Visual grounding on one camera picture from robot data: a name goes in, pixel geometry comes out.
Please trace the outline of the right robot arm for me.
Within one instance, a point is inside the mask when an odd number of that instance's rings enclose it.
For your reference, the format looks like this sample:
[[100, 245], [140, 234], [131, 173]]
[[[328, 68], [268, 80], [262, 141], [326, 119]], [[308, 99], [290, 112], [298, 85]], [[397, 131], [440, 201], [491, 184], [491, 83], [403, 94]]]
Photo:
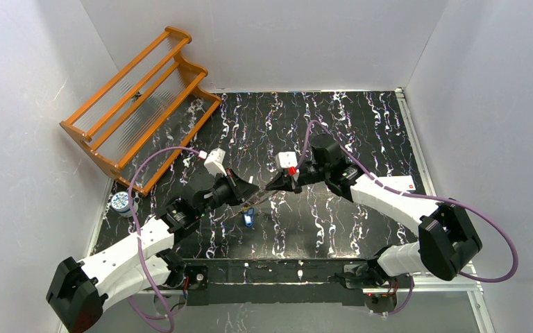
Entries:
[[304, 185], [323, 182], [337, 196], [388, 216], [417, 237], [415, 242], [381, 248], [365, 264], [342, 273], [343, 278], [381, 285], [403, 274], [431, 273], [451, 281], [481, 251], [482, 241], [464, 208], [389, 191], [349, 161], [331, 135], [317, 135], [311, 150], [313, 158], [304, 162], [294, 152], [278, 153], [278, 174], [266, 190], [299, 193]]

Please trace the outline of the blue key tag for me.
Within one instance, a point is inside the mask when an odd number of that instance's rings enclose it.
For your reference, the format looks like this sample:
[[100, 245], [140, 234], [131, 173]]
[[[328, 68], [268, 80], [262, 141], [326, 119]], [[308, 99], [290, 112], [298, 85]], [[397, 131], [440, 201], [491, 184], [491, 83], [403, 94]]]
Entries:
[[247, 228], [251, 228], [253, 227], [253, 224], [254, 224], [254, 214], [255, 214], [255, 209], [253, 207], [250, 207], [248, 208], [246, 211], [244, 211], [243, 213], [243, 220], [244, 220], [244, 225], [247, 227]]

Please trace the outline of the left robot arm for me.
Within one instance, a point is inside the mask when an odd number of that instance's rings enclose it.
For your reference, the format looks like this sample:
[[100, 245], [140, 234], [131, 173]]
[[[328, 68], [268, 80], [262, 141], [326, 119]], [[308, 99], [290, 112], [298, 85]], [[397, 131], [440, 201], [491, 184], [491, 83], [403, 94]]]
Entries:
[[196, 231], [207, 213], [243, 205], [260, 190], [230, 169], [206, 179], [213, 183], [204, 189], [185, 187], [139, 232], [95, 255], [59, 263], [46, 301], [68, 332], [85, 332], [115, 303], [148, 287], [181, 287], [191, 280], [173, 247]]

